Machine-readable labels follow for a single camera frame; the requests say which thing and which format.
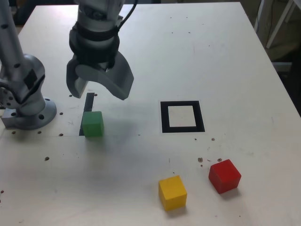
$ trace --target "cube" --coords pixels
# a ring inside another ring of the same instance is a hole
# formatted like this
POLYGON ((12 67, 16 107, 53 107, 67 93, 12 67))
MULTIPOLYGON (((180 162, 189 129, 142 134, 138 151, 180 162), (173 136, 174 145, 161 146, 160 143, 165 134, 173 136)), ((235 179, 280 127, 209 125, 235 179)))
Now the cube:
POLYGON ((84 112, 81 122, 85 137, 100 137, 103 135, 102 112, 84 112))
POLYGON ((187 192, 180 176, 159 181, 159 197, 165 211, 185 206, 187 192))
POLYGON ((239 171, 229 159, 212 165, 209 171, 209 180, 218 194, 236 188, 240 178, 239 171))

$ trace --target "black square outline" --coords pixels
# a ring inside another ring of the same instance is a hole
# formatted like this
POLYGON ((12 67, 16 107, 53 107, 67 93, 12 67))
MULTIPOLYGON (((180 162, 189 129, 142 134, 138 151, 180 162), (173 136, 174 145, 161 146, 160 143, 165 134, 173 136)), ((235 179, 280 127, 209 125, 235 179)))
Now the black square outline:
POLYGON ((162 133, 205 132, 199 101, 161 101, 160 105, 161 105, 162 133), (168 114, 169 106, 192 106, 194 119, 196 121, 196 126, 170 127, 169 114, 168 114))

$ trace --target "white table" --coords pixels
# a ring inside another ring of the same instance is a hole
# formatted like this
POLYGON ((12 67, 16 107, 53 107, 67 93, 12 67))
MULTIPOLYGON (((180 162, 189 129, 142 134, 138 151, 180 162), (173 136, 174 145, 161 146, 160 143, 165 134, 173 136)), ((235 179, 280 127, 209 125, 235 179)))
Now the white table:
POLYGON ((76 18, 76 6, 36 7, 19 35, 43 62, 42 93, 63 115, 41 134, 1 127, 1 225, 301 224, 301 120, 239 3, 137 6, 120 31, 135 77, 129 98, 86 88, 98 94, 102 139, 78 136, 86 94, 69 97, 65 82, 76 18), (206 132, 162 134, 161 100, 199 100, 206 132), (208 180, 218 158, 242 174, 223 195, 208 180), (166 213, 158 181, 173 175, 187 204, 166 213))

